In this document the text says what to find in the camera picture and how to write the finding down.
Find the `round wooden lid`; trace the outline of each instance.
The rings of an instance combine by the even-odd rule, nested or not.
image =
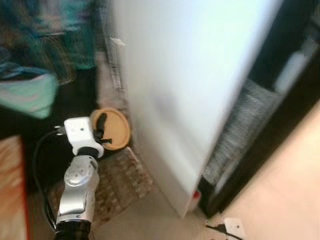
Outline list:
[[[114,108],[98,109],[91,115],[94,130],[97,129],[97,121],[103,113],[106,114],[106,121],[102,140],[112,139],[112,143],[105,143],[103,147],[111,151],[124,148],[128,145],[131,135],[128,120],[120,111]]]

